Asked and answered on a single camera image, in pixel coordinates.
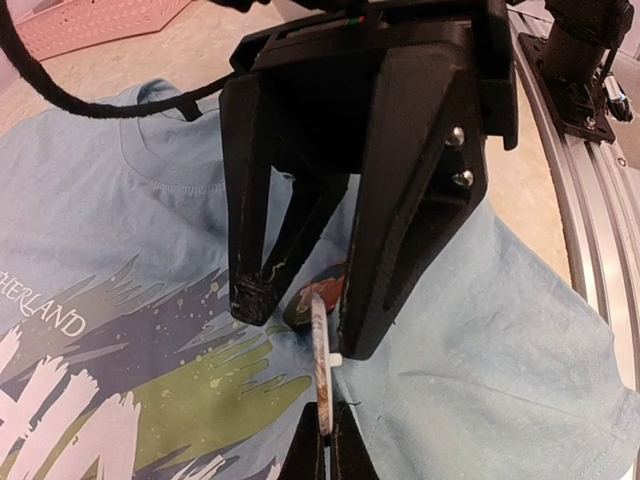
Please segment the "silver round brooch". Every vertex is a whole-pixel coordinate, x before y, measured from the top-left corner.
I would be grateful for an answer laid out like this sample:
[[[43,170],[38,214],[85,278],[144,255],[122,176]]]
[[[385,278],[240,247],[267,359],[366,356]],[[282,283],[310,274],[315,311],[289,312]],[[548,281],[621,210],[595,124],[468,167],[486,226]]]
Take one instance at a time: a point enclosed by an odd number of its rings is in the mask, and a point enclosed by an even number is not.
[[[311,329],[318,421],[320,433],[326,437],[332,433],[334,422],[332,369],[342,365],[343,357],[330,350],[327,312],[319,296],[311,301]]]

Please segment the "pink plastic basket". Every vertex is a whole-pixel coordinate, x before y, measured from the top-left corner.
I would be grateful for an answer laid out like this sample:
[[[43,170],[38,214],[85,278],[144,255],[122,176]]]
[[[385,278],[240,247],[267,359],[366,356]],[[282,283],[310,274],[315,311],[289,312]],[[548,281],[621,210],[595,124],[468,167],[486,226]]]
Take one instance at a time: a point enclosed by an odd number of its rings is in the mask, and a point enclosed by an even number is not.
[[[188,0],[60,1],[14,22],[32,56],[54,58],[107,42],[156,33]]]

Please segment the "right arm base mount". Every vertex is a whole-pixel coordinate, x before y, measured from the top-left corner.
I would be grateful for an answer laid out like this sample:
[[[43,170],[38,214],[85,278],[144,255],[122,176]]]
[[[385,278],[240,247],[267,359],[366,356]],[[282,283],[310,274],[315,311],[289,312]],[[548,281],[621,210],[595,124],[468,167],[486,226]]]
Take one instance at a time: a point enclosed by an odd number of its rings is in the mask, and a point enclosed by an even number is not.
[[[564,135],[589,142],[616,140],[607,115],[629,122],[632,115],[612,65],[631,30],[634,6],[628,1],[546,1],[553,17],[546,38],[518,35],[549,108]]]

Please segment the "light blue printed t-shirt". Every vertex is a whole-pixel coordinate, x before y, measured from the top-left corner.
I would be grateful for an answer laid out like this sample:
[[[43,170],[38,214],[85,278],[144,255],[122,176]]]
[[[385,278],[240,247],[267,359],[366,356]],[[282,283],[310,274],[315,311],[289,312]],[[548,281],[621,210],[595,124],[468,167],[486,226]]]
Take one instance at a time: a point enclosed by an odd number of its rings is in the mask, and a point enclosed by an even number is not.
[[[228,312],[218,105],[1,139],[1,475],[274,479],[310,340]],[[383,479],[618,479],[639,396],[589,305],[482,203],[365,362],[336,370]]]

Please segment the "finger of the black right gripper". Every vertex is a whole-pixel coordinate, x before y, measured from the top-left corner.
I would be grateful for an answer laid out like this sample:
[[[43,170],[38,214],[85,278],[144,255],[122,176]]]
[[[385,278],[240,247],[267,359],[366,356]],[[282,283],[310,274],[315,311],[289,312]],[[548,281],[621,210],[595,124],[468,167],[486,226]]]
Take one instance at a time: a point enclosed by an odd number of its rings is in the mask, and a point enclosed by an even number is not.
[[[262,326],[312,253],[348,189],[289,118],[260,74],[232,78],[220,96],[228,205],[230,313]],[[273,171],[293,178],[270,254],[263,253]]]

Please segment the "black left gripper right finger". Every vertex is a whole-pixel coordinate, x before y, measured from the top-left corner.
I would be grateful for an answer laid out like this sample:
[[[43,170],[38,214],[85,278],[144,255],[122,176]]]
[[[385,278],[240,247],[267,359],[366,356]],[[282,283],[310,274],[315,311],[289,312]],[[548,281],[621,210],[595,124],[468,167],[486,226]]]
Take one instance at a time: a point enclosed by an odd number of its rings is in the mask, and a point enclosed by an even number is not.
[[[333,430],[330,436],[331,480],[379,480],[370,455],[346,401],[334,409]]]

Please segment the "orange round brooch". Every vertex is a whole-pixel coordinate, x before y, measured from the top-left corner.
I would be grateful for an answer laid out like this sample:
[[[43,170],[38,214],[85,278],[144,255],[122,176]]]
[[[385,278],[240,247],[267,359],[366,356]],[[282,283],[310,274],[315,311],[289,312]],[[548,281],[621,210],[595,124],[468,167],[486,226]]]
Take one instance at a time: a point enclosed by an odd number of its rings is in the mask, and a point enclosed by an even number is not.
[[[346,263],[340,262],[325,268],[299,288],[289,299],[283,320],[291,328],[305,328],[311,323],[311,301],[319,296],[328,314],[335,310],[345,281]]]

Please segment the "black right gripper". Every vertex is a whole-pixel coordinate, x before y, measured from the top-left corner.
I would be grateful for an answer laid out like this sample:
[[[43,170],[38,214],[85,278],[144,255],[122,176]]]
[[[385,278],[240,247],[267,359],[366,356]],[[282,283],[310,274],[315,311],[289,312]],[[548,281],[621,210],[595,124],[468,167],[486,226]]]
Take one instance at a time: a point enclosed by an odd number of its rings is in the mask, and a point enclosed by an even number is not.
[[[518,143],[506,5],[352,1],[245,36],[230,64],[355,145],[374,89],[338,327],[342,355],[367,360],[486,192],[481,126]]]

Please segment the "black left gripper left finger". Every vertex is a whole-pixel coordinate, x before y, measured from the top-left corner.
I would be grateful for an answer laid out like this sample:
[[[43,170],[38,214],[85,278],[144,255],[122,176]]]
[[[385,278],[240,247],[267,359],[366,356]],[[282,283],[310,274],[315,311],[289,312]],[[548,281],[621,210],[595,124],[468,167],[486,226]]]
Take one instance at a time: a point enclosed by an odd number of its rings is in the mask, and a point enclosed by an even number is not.
[[[324,480],[325,443],[320,433],[317,403],[307,403],[281,467],[280,480]]]

